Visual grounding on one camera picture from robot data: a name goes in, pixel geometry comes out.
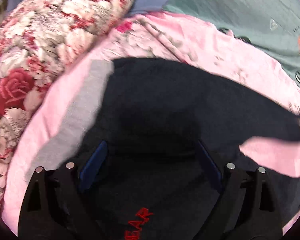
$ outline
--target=silver screw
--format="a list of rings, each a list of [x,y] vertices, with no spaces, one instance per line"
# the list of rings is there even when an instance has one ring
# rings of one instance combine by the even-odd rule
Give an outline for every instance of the silver screw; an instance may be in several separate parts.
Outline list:
[[[227,168],[229,170],[233,170],[235,168],[235,165],[233,163],[227,163]]]
[[[66,168],[67,169],[72,169],[74,167],[74,163],[73,162],[69,162],[66,164]]]
[[[266,169],[264,167],[259,167],[258,171],[262,174],[266,173]]]
[[[43,168],[41,166],[36,167],[36,169],[35,169],[36,173],[40,173],[41,171],[43,171]]]

